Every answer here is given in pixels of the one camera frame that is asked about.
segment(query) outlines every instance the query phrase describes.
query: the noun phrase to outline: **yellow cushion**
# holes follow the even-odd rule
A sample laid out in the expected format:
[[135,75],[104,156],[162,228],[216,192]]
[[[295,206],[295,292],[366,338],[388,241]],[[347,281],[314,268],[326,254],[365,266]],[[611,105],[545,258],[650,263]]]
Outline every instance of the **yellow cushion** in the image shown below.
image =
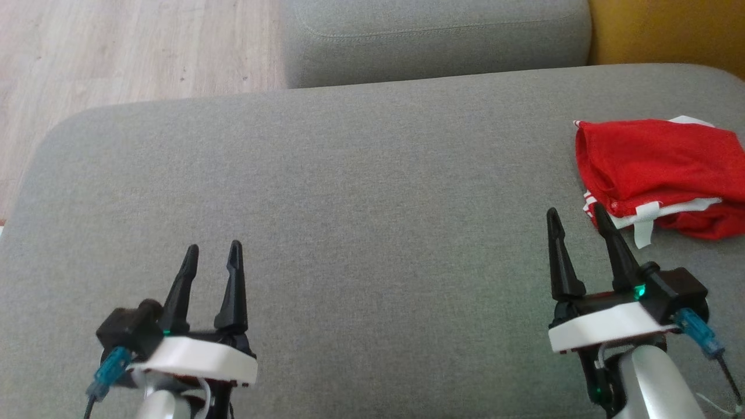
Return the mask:
[[745,78],[745,1],[590,0],[591,64],[695,63]]

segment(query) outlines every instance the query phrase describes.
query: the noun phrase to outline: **white wire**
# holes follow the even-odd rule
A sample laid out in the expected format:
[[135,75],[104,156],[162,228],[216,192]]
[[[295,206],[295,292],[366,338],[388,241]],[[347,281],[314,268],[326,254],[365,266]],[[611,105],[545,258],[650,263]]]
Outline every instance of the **white wire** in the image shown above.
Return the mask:
[[599,368],[605,368],[606,347],[608,347],[608,342],[603,342],[602,345],[597,349],[597,366]]
[[725,415],[727,415],[727,416],[729,416],[729,417],[731,417],[731,418],[733,418],[733,419],[737,419],[737,418],[739,418],[739,417],[740,417],[740,416],[742,415],[742,412],[743,412],[743,406],[735,406],[735,412],[733,413],[733,412],[729,412],[729,411],[726,411],[726,410],[724,410],[724,409],[720,408],[719,406],[717,406],[717,404],[716,404],[716,403],[712,402],[712,401],[711,401],[711,400],[710,400],[710,399],[709,399],[709,398],[708,398],[707,396],[704,396],[704,395],[703,395],[703,394],[701,394],[701,393],[696,393],[696,395],[697,395],[698,397],[701,397],[701,399],[702,399],[703,401],[705,401],[705,402],[707,402],[708,404],[710,404],[710,405],[711,405],[712,407],[714,407],[714,408],[715,408],[716,410],[718,410],[718,411],[720,411],[720,412],[724,413]]
[[207,381],[202,377],[197,377],[197,381],[202,386],[202,389],[204,390],[204,409],[200,410],[195,416],[194,419],[206,419],[207,413],[209,412],[209,407],[212,406],[212,391],[209,389],[209,384],[207,384]]

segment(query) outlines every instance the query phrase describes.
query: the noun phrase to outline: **wooden floor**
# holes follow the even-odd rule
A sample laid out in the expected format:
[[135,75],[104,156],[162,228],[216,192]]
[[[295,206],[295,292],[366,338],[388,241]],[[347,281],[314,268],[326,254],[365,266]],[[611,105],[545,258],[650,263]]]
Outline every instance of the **wooden floor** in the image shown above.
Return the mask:
[[0,220],[74,113],[283,88],[278,20],[279,0],[0,0]]

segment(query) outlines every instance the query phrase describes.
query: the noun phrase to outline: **red cloth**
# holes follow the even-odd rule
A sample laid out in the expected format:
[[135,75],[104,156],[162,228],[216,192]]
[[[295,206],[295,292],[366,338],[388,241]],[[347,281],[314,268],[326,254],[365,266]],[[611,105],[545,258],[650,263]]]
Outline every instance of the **red cloth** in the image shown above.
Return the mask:
[[663,228],[702,239],[745,233],[745,152],[735,133],[656,119],[578,124],[577,165],[587,189],[616,217],[722,198],[701,212],[659,218]]

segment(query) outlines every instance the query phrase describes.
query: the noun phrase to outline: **gray fabric upholstery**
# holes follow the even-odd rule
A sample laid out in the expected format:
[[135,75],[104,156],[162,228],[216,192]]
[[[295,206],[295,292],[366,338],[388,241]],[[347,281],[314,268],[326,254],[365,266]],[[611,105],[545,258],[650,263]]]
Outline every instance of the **gray fabric upholstery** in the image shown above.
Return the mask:
[[[745,84],[688,65],[473,75],[131,104],[81,113],[40,146],[0,237],[0,406],[76,418],[116,306],[163,300],[201,246],[189,318],[209,327],[230,240],[246,253],[259,383],[239,418],[601,418],[575,356],[553,354],[545,212],[578,275],[610,289],[582,212],[573,119],[685,114],[745,138]],[[657,232],[636,252],[711,289],[745,372],[745,239]],[[683,337],[696,391],[730,396]],[[131,418],[114,390],[96,419]]]
[[586,0],[285,0],[290,87],[582,66]]

